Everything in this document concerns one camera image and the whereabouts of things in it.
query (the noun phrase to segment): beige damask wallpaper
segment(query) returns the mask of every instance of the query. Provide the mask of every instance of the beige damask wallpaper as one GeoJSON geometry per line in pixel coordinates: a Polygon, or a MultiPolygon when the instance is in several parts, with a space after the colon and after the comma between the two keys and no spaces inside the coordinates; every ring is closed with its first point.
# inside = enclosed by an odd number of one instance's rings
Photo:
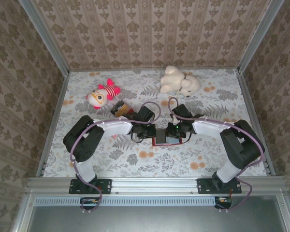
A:
{"type": "Polygon", "coordinates": [[[285,0],[245,77],[278,175],[290,191],[290,0],[285,0]]]}
{"type": "Polygon", "coordinates": [[[35,176],[63,77],[17,0],[0,0],[0,232],[35,176]]]}
{"type": "Polygon", "coordinates": [[[72,70],[237,66],[269,0],[33,0],[72,70]]]}

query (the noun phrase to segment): enclosure floor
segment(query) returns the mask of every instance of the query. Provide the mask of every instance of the enclosure floor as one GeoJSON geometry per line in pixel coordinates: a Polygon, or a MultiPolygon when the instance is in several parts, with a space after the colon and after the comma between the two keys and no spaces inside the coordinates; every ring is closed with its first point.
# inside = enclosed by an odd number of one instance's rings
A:
{"type": "MultiPolygon", "coordinates": [[[[74,177],[75,171],[69,153],[62,143],[63,137],[83,115],[92,119],[114,118],[110,113],[113,104],[124,100],[135,109],[146,101],[161,106],[162,115],[156,128],[167,127],[171,122],[167,101],[171,96],[184,103],[193,115],[202,113],[221,121],[244,119],[250,123],[246,105],[237,81],[235,70],[186,70],[199,78],[201,89],[189,98],[171,92],[159,93],[164,71],[112,71],[72,72],[60,112],[55,136],[47,160],[44,177],[74,177]],[[94,110],[85,96],[106,84],[111,78],[121,93],[100,110],[94,110]]],[[[147,106],[158,115],[158,109],[147,106]]],[[[138,144],[130,136],[104,138],[92,156],[92,165],[99,177],[191,177],[211,176],[227,160],[221,140],[205,135],[193,135],[183,145],[153,147],[151,139],[138,144]]],[[[263,163],[246,170],[243,175],[266,175],[263,163]]]]}

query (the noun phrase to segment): floral patterned mat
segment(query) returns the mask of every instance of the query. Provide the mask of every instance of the floral patterned mat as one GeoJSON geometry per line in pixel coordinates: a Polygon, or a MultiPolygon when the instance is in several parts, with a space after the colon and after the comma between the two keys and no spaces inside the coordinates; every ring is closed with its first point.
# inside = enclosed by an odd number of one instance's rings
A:
{"type": "MultiPolygon", "coordinates": [[[[69,153],[62,143],[63,137],[83,115],[93,119],[114,118],[110,113],[113,104],[124,100],[135,109],[146,101],[157,102],[162,109],[156,128],[167,127],[171,122],[167,101],[171,96],[193,115],[203,113],[209,118],[223,121],[244,119],[250,123],[247,109],[235,70],[186,70],[199,78],[201,89],[186,98],[174,92],[159,93],[160,78],[164,71],[112,71],[72,72],[65,100],[60,112],[55,136],[47,160],[45,177],[73,177],[75,171],[69,153]],[[121,87],[121,93],[100,110],[94,110],[85,96],[98,84],[105,85],[111,78],[121,87]]],[[[155,114],[154,105],[147,105],[155,114]]],[[[151,139],[138,144],[128,135],[104,138],[100,141],[92,163],[99,177],[168,177],[211,176],[227,160],[222,142],[205,135],[193,135],[183,145],[153,147],[151,139]]],[[[263,163],[246,170],[243,175],[266,175],[263,163]]]]}

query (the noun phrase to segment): robotic arm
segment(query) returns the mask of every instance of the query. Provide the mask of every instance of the robotic arm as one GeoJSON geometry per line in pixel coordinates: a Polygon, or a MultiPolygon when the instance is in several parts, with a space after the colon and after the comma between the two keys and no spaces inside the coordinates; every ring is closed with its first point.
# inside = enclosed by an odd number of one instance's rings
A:
{"type": "MultiPolygon", "coordinates": [[[[176,115],[184,115],[189,118],[197,118],[202,115],[192,116],[184,105],[179,105],[173,112],[176,115]]],[[[73,156],[75,157],[75,165],[82,178],[93,185],[97,181],[97,176],[93,170],[92,158],[101,138],[118,135],[137,133],[138,136],[152,138],[156,135],[155,124],[138,124],[130,122],[128,119],[137,119],[138,121],[149,121],[152,117],[150,110],[143,106],[139,113],[121,117],[119,119],[104,121],[98,125],[93,126],[87,131],[88,135],[83,136],[76,145],[73,156]]],[[[95,123],[89,116],[83,116],[64,137],[63,143],[70,152],[72,146],[82,132],[95,123]]],[[[252,135],[261,145],[263,151],[264,147],[253,132],[248,123],[244,120],[239,120],[234,123],[238,128],[243,129],[252,135]]],[[[221,192],[228,189],[228,184],[245,169],[252,161],[256,160],[261,154],[258,146],[245,134],[238,130],[228,127],[226,125],[218,124],[211,121],[180,121],[177,125],[169,123],[166,129],[168,134],[172,137],[184,137],[186,132],[194,134],[204,134],[216,139],[221,139],[226,149],[228,160],[226,163],[213,174],[212,186],[221,192]]]]}

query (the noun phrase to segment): black bracket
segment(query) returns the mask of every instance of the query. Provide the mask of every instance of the black bracket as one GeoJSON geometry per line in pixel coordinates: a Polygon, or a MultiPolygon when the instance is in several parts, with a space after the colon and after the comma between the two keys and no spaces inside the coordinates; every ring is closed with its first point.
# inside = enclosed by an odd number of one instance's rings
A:
{"type": "Polygon", "coordinates": [[[218,191],[213,185],[212,178],[199,178],[197,179],[198,193],[199,194],[230,194],[230,189],[232,194],[242,193],[241,184],[235,178],[228,182],[228,187],[218,191]]]}
{"type": "MultiPolygon", "coordinates": [[[[95,186],[101,190],[102,194],[111,194],[112,180],[97,179],[95,186]]],[[[79,179],[73,179],[70,183],[69,194],[98,194],[94,188],[84,184],[79,179]]]]}

